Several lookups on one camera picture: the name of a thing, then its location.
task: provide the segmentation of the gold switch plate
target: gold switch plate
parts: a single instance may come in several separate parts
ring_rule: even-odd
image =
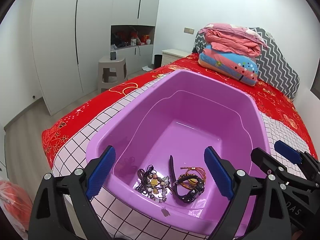
[[[193,34],[195,32],[194,29],[184,28],[184,33],[190,33]]]

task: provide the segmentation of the white grid-patterned cloth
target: white grid-patterned cloth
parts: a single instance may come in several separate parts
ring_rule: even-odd
[[[106,108],[77,132],[55,157],[52,169],[53,175],[55,177],[66,176],[78,167],[84,168],[87,165],[85,151],[88,142],[97,131],[128,103],[165,76],[162,75],[142,88],[131,92],[125,98]],[[290,163],[274,150],[274,143],[277,140],[282,140],[295,149],[309,152],[308,145],[299,135],[281,122],[266,116],[264,113],[260,114],[266,127],[271,155],[286,166],[289,173],[304,178],[297,165]],[[68,195],[66,195],[66,198],[71,202],[71,198]],[[114,237],[122,237],[128,240],[200,240],[207,238],[207,236],[188,232],[151,219],[121,202],[105,188],[101,189],[99,195],[95,196],[91,203],[104,227]]]

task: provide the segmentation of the chevron headboard cover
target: chevron headboard cover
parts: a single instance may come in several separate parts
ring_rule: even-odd
[[[300,83],[298,74],[288,65],[270,33],[262,28],[250,29],[257,32],[268,46],[262,48],[261,55],[256,58],[259,79],[293,100]]]

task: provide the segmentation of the purple plastic tub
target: purple plastic tub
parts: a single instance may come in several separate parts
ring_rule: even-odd
[[[255,102],[246,93],[206,76],[177,70],[163,78],[116,114],[93,136],[86,159],[99,157],[108,145],[116,150],[116,163],[104,187],[133,209],[163,223],[209,235],[220,220],[228,199],[223,197],[204,163],[204,150],[212,146],[219,156],[251,176],[265,174],[251,162],[256,147],[270,153],[268,138]],[[165,203],[133,189],[137,169],[152,164],[158,174],[169,174],[174,158],[176,177],[181,166],[203,167],[205,191],[185,204],[170,193]],[[178,186],[180,195],[188,192]],[[238,229],[244,234],[254,197]]]

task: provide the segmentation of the blue gripper pad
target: blue gripper pad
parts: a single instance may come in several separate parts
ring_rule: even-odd
[[[295,149],[293,149],[283,141],[276,141],[275,151],[288,159],[291,163],[301,164],[302,159],[300,157],[300,153],[298,153]]]
[[[218,189],[228,200],[233,198],[232,180],[227,171],[223,168],[220,160],[213,154],[212,150],[207,147],[204,150],[204,162],[207,165]]]
[[[110,147],[88,179],[88,188],[85,194],[89,200],[99,194],[115,161],[116,151],[113,147]]]

